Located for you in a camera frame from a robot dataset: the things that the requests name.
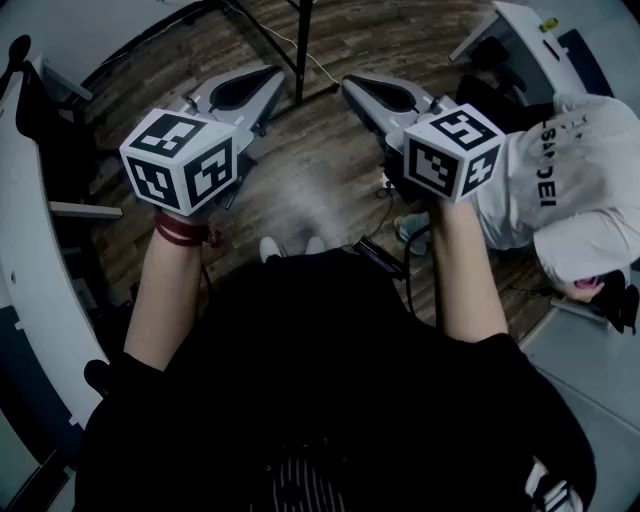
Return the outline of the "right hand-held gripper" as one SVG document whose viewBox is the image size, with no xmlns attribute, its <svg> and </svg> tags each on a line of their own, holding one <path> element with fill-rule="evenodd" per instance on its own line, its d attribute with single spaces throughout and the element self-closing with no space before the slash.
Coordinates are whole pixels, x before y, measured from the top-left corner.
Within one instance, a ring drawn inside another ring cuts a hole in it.
<svg viewBox="0 0 640 512">
<path fill-rule="evenodd" d="M 401 185 L 458 203 L 491 181 L 505 134 L 472 105 L 425 113 L 399 128 L 398 111 L 418 110 L 405 87 L 348 75 L 342 93 L 365 127 L 385 137 L 392 153 L 400 156 Z"/>
</svg>

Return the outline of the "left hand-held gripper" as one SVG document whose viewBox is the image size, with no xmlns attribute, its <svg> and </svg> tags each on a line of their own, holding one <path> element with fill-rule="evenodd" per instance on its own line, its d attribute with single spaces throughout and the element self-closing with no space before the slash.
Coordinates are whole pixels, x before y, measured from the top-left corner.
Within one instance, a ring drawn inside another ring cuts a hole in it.
<svg viewBox="0 0 640 512">
<path fill-rule="evenodd" d="M 185 216 L 228 209 L 253 166 L 245 154 L 252 130 L 275 107 L 284 78 L 273 65 L 238 68 L 150 111 L 120 146 L 136 196 Z"/>
</svg>

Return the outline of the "person's left forearm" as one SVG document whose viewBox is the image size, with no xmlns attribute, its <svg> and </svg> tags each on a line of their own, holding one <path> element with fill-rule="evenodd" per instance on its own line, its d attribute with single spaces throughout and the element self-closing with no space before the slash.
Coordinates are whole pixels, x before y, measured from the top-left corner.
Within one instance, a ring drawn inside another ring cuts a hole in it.
<svg viewBox="0 0 640 512">
<path fill-rule="evenodd" d="M 202 247 L 180 246 L 155 230 L 148 244 L 124 352 L 163 371 L 196 316 Z"/>
</svg>

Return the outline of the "person's right forearm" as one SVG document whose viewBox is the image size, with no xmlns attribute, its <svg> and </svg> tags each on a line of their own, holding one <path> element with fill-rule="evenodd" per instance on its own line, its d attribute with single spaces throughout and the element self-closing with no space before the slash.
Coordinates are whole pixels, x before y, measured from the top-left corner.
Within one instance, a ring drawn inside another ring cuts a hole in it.
<svg viewBox="0 0 640 512">
<path fill-rule="evenodd" d="M 430 205 L 429 217 L 438 327 L 444 335 L 468 343 L 506 334 L 506 317 L 473 206 L 438 200 Z"/>
</svg>

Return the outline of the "black office chair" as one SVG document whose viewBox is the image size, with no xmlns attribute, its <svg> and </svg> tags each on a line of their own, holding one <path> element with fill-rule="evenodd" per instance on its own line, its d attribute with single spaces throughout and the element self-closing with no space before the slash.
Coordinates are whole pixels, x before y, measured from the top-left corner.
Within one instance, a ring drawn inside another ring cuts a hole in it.
<svg viewBox="0 0 640 512">
<path fill-rule="evenodd" d="M 96 173 L 97 153 L 89 127 L 79 112 L 71 120 L 63 117 L 63 107 L 47 93 L 44 84 L 27 60 L 31 38 L 21 35 L 9 47 L 7 67 L 0 75 L 0 99 L 10 79 L 22 74 L 16 127 L 39 148 L 45 188 L 53 201 L 88 202 L 89 184 Z"/>
<path fill-rule="evenodd" d="M 465 75 L 456 92 L 456 103 L 470 104 L 505 134 L 527 131 L 555 115 L 553 103 L 518 106 L 507 98 L 513 89 L 527 91 L 525 81 L 507 65 L 510 53 L 495 37 L 480 42 L 470 53 L 471 63 L 481 71 L 493 71 L 500 79 L 494 88 L 480 78 Z"/>
</svg>

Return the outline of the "red wrist band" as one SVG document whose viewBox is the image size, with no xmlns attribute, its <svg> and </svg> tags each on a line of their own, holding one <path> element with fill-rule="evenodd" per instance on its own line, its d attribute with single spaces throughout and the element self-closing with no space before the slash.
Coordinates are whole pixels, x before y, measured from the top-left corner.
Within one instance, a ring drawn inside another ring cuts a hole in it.
<svg viewBox="0 0 640 512">
<path fill-rule="evenodd" d="M 203 244 L 212 248 L 220 245 L 221 233 L 206 224 L 189 224 L 158 210 L 154 216 L 155 229 L 173 245 L 195 247 Z"/>
</svg>

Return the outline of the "white curved desk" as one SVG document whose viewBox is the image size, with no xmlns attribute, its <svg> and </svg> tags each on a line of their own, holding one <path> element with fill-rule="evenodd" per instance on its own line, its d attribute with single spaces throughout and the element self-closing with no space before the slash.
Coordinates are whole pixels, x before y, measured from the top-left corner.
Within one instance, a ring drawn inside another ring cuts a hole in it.
<svg viewBox="0 0 640 512">
<path fill-rule="evenodd" d="M 18 131 L 22 82 L 14 77 L 0 102 L 0 282 L 69 423 L 85 428 L 102 397 L 84 370 L 108 357 L 74 290 L 46 189 L 78 189 L 77 148 L 67 135 L 40 147 Z"/>
<path fill-rule="evenodd" d="M 543 33 L 542 18 L 530 7 L 494 1 L 485 19 L 449 55 L 452 62 L 470 60 L 484 39 L 497 38 L 510 53 L 507 65 L 526 83 L 513 89 L 524 106 L 549 102 L 555 93 L 587 93 L 566 50 L 552 31 Z"/>
</svg>

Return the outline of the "black waist device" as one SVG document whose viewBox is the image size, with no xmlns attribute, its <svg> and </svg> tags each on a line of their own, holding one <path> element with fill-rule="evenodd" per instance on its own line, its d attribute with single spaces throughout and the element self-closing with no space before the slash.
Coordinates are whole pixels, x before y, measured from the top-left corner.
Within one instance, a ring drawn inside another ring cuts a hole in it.
<svg viewBox="0 0 640 512">
<path fill-rule="evenodd" d="M 394 279 L 402 281 L 405 278 L 406 265 L 373 242 L 369 237 L 361 237 L 351 248 L 357 254 L 366 257 L 385 270 Z"/>
</svg>

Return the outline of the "dark blue desk panel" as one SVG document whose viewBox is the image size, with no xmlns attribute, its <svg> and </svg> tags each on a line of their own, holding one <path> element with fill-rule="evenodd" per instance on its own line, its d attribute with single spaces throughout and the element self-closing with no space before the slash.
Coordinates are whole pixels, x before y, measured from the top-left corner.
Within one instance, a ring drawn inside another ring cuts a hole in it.
<svg viewBox="0 0 640 512">
<path fill-rule="evenodd" d="M 576 29 L 558 37 L 561 47 L 580 77 L 589 94 L 614 98 L 614 93 L 593 53 Z"/>
<path fill-rule="evenodd" d="M 64 406 L 38 362 L 13 307 L 0 308 L 0 409 L 38 460 L 64 448 Z"/>
</svg>

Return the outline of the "person's black shirt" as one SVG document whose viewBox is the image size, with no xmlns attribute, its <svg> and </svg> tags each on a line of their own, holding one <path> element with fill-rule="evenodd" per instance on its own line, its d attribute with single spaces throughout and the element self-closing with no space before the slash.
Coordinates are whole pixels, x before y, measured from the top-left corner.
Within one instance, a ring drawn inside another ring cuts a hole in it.
<svg viewBox="0 0 640 512">
<path fill-rule="evenodd" d="M 591 504 L 586 435 L 510 336 L 446 337 L 332 250 L 235 273 L 165 370 L 111 362 L 76 507 L 531 512 L 534 458 Z"/>
</svg>

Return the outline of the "light grey desk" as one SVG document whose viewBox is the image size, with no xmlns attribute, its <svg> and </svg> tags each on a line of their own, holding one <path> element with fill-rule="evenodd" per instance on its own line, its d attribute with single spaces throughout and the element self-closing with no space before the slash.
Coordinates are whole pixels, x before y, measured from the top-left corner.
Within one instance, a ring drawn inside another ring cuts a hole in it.
<svg viewBox="0 0 640 512">
<path fill-rule="evenodd" d="M 590 512 L 640 512 L 640 326 L 620 334 L 553 308 L 521 344 L 560 392 L 595 455 Z"/>
</svg>

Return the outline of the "black white striped pouch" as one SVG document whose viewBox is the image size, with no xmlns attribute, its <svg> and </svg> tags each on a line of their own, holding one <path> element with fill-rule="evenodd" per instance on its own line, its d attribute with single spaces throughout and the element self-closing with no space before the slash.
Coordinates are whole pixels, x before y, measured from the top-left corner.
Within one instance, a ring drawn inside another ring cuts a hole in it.
<svg viewBox="0 0 640 512">
<path fill-rule="evenodd" d="M 531 512 L 584 512 L 584 505 L 575 489 L 566 480 L 552 477 L 537 458 L 533 459 L 524 491 Z"/>
</svg>

